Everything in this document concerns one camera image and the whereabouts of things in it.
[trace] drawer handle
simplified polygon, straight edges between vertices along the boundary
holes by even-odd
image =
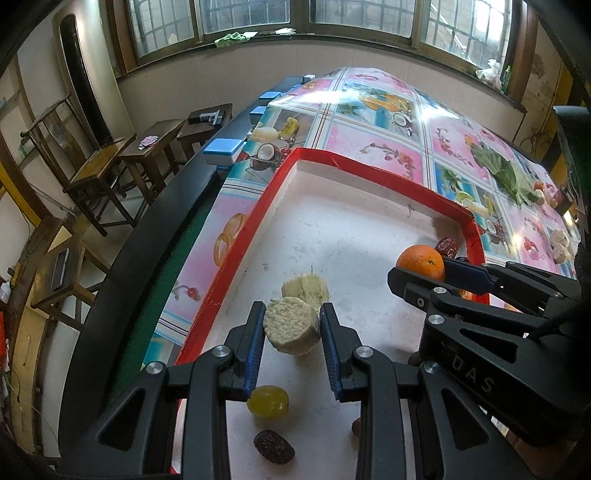
[[[22,362],[23,366],[27,364],[27,360],[29,358],[29,349],[31,347],[31,335],[27,335],[27,337],[27,349],[25,350],[25,359]]]

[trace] window glass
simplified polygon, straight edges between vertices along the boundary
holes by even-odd
[[[316,22],[393,33],[410,38],[414,0],[316,0]]]
[[[128,0],[140,57],[193,38],[188,0]]]
[[[503,63],[511,30],[511,0],[430,0],[423,41],[486,68]]]
[[[289,0],[199,0],[205,33],[289,23]]]

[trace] triangular cutout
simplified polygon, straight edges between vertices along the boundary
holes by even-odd
[[[517,345],[513,342],[464,328],[460,329],[460,333],[464,337],[476,342],[481,347],[486,348],[490,353],[494,353],[499,358],[502,358],[505,362],[509,362],[510,364],[515,363],[515,360],[517,359]]]
[[[458,398],[447,388],[441,391],[453,441],[458,450],[468,450],[488,442],[489,436]]]
[[[117,416],[99,435],[99,443],[126,452],[134,442],[135,429],[142,411],[146,392],[137,390]]]

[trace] yellow-green grape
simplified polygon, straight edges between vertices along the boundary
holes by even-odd
[[[256,387],[246,402],[251,413],[263,419],[277,419],[287,413],[290,398],[287,392],[275,385]]]

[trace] green cloth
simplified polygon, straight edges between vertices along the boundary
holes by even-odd
[[[218,179],[204,192],[204,197],[193,212],[193,217],[152,283],[150,292],[133,325],[128,344],[121,355],[118,370],[115,372],[108,394],[108,403],[111,403],[139,373],[160,313],[221,188],[222,181]]]
[[[249,41],[251,38],[238,32],[229,33],[225,37],[218,38],[214,43],[217,48],[229,47],[231,45],[238,45]]]

